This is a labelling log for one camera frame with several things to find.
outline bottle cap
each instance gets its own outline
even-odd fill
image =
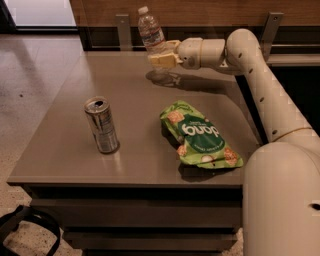
[[[149,11],[148,7],[147,6],[143,6],[141,7],[138,12],[139,12],[139,15],[142,15],[142,14],[145,14]]]

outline gray table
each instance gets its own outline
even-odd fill
[[[163,85],[147,79],[150,70],[144,53],[81,56],[8,179],[88,255],[221,251],[241,226],[244,168],[181,165],[159,119],[165,107],[187,101],[246,163],[258,138],[234,78],[175,68]],[[98,152],[83,111],[96,95],[111,104],[121,143],[113,154]]]

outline table top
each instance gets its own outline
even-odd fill
[[[234,77],[177,67],[170,70],[171,82],[163,85],[148,79],[150,71],[145,53],[81,56],[8,183],[241,186],[244,167],[207,170],[181,165],[159,118],[175,101],[188,102],[210,119],[246,163],[259,139]],[[84,113],[85,101],[93,96],[110,102],[120,141],[115,153],[101,154],[96,147]]]

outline bag label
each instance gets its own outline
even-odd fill
[[[207,119],[186,114],[178,123],[178,129],[189,145],[199,153],[214,153],[225,146],[219,131]]]

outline can lid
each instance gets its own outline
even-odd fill
[[[109,107],[108,101],[104,97],[93,97],[86,101],[84,110],[87,113],[100,113]]]

